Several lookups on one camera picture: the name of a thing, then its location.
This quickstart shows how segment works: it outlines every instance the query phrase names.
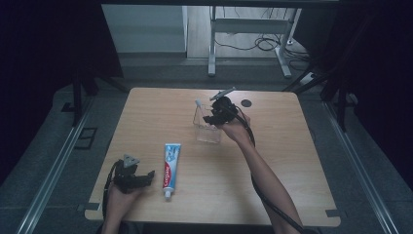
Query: gray floor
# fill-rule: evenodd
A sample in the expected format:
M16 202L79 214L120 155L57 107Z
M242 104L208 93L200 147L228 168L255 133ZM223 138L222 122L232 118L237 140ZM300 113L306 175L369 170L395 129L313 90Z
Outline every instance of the gray floor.
M128 87L169 87L185 89L226 89L280 91L285 80L274 59L219 59L217 75L207 76L205 59L121 58L126 79L117 79ZM300 71L293 71L297 76ZM74 149L47 202L34 233L94 233L100 222L84 217L105 151L128 97L96 79L100 91L85 128L97 128L89 150ZM315 87L299 96L309 129L318 151L342 223L335 228L312 227L319 233L384 233L346 151L328 119ZM61 112L72 101L71 87L58 91L54 106L44 125L19 164L0 188L0 227L2 233L15 233L39 186L69 135L72 114ZM385 201L399 233L413 233L413 195L392 164L347 109L348 136L372 182ZM146 233L267 233L264 227L144 225Z

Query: clear plastic cup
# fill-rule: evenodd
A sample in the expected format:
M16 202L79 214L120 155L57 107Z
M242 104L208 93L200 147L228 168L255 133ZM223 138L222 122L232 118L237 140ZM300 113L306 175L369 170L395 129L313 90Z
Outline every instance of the clear plastic cup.
M210 114L210 108L205 105L197 106L194 116L195 136L197 140L219 143L221 141L221 130L207 124L203 117Z

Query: wooden table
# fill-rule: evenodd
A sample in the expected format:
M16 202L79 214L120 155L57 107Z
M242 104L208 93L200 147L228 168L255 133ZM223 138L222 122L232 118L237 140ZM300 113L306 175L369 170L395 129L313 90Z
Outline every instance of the wooden table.
M156 171L150 187L126 220L215 224L270 224L238 146L222 133L220 143L195 139L195 99L212 104L213 90L132 89L96 180L90 203L101 203L112 165L124 154L140 160L136 174ZM256 147L280 178L306 226L338 226L336 210L298 98L293 93L235 91L227 96L251 117ZM251 107L242 107L248 99ZM176 190L162 190L165 143L182 144ZM85 211L88 219L102 219Z

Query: black curtain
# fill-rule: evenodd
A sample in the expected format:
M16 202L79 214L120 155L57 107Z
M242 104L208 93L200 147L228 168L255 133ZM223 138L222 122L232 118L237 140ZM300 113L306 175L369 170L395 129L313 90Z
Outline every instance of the black curtain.
M95 76L123 74L96 1L2 1L0 30L3 182L74 74L90 95Z
M413 15L407 1L386 1L348 69L355 112L413 189Z

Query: toothpaste tube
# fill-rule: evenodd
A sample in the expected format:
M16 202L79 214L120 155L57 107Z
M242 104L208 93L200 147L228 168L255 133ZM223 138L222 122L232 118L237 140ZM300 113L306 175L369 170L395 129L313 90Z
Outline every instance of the toothpaste tube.
M180 146L180 143L165 144L164 192L167 200L170 199L170 193L175 190L176 163L179 157Z

